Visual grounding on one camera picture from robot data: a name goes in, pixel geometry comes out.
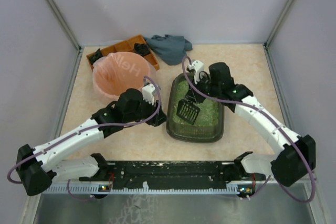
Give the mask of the black litter scoop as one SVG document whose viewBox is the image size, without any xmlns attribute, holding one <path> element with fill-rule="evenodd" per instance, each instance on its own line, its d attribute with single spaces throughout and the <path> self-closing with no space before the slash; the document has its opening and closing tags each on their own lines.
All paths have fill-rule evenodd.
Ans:
<svg viewBox="0 0 336 224">
<path fill-rule="evenodd" d="M 194 125 L 198 115 L 200 113 L 200 108 L 196 106 L 193 102 L 186 99 L 181 99 L 178 102 L 176 115 L 188 124 Z"/>
</svg>

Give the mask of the dark litter box tray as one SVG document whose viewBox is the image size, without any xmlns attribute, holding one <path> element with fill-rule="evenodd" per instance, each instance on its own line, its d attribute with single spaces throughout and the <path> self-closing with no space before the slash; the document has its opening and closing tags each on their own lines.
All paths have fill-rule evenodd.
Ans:
<svg viewBox="0 0 336 224">
<path fill-rule="evenodd" d="M 176 115 L 179 100 L 189 90 L 189 84 L 183 74 L 172 82 L 169 105 L 167 109 L 166 130 L 170 137 L 194 143 L 212 143 L 220 140 L 224 134 L 224 106 L 205 99 L 196 106 L 200 108 L 193 125 Z"/>
</svg>

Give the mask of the pink bag-lined trash bin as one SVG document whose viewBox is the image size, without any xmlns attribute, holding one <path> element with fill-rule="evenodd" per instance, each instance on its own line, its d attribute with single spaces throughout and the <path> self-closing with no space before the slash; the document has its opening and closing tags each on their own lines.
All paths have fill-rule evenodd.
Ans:
<svg viewBox="0 0 336 224">
<path fill-rule="evenodd" d="M 155 68 L 132 52 L 110 53 L 93 64 L 92 83 L 97 99 L 108 104 L 129 88 L 141 90 L 143 77 L 157 81 Z"/>
</svg>

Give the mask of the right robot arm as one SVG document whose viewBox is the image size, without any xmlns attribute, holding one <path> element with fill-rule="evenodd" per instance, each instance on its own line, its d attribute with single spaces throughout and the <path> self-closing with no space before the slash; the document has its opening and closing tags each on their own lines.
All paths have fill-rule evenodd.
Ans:
<svg viewBox="0 0 336 224">
<path fill-rule="evenodd" d="M 247 174 L 273 176 L 289 187 L 316 167 L 316 143 L 310 135 L 300 136 L 272 116 L 243 84 L 236 84 L 229 66 L 217 62 L 204 71 L 204 64 L 193 60 L 186 70 L 193 74 L 193 91 L 206 95 L 246 120 L 268 143 L 272 155 L 246 152 L 236 158 Z"/>
</svg>

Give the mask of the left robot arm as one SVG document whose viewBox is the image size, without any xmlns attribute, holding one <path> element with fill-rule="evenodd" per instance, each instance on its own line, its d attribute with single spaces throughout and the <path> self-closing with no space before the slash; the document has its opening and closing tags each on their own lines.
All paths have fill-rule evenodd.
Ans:
<svg viewBox="0 0 336 224">
<path fill-rule="evenodd" d="M 146 123 L 157 127 L 167 119 L 159 100 L 136 89 L 127 89 L 117 101 L 98 110 L 74 130 L 36 147 L 28 144 L 18 150 L 16 172 L 28 196 L 46 191 L 52 183 L 70 179 L 82 182 L 103 181 L 110 167 L 105 158 L 91 154 L 68 160 L 72 153 L 103 140 L 128 127 Z"/>
</svg>

